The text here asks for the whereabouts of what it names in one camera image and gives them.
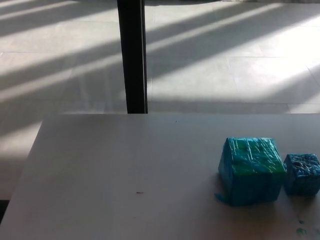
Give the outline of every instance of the plastic wrap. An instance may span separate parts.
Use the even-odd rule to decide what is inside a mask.
[[[285,190],[289,195],[312,196],[320,190],[320,163],[315,154],[288,154]]]
[[[218,170],[232,206],[275,201],[286,176],[271,138],[227,138]]]
[[[283,173],[281,157],[271,138],[229,138],[232,168],[237,175]]]

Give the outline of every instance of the table top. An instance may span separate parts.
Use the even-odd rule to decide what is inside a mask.
[[[320,156],[320,115],[61,115],[45,119],[1,240],[319,239],[320,201],[230,207],[227,137],[270,137],[281,157]]]

